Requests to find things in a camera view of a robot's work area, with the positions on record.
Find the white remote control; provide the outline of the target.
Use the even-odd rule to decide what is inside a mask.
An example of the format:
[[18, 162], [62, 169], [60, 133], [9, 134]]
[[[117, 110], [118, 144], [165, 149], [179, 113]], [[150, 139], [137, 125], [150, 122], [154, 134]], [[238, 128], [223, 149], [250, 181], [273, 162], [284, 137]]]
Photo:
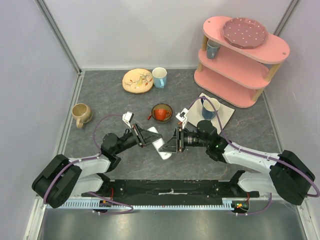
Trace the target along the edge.
[[167, 160], [172, 156], [171, 152], [161, 152], [159, 151], [160, 147], [162, 147], [165, 144], [163, 138], [161, 137], [158, 140], [155, 140], [152, 142], [153, 147], [156, 149], [157, 153], [163, 160]]

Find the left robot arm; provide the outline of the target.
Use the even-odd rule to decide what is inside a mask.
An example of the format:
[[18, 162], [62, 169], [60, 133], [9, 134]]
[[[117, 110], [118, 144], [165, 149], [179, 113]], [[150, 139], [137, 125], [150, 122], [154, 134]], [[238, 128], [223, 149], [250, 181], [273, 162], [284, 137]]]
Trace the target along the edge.
[[105, 173], [113, 171], [120, 163], [117, 155], [134, 146], [145, 147], [162, 138], [154, 127], [143, 129], [133, 124], [122, 137], [114, 133], [104, 136], [101, 152], [82, 158], [56, 155], [33, 181], [31, 188], [45, 204], [52, 208], [62, 206], [70, 197], [94, 192], [99, 197], [110, 191]]

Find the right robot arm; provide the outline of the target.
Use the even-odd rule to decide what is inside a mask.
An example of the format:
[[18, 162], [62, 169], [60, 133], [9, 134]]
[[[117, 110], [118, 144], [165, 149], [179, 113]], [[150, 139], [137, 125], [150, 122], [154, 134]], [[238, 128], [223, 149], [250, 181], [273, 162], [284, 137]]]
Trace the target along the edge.
[[290, 204], [299, 206], [320, 190], [315, 185], [315, 176], [292, 151], [269, 153], [243, 147], [220, 136], [209, 120], [198, 122], [195, 131], [177, 127], [172, 138], [159, 148], [160, 152], [182, 153], [186, 147], [204, 147], [206, 154], [216, 162], [239, 165], [251, 169], [243, 172], [229, 184], [235, 197], [245, 192], [276, 194]]

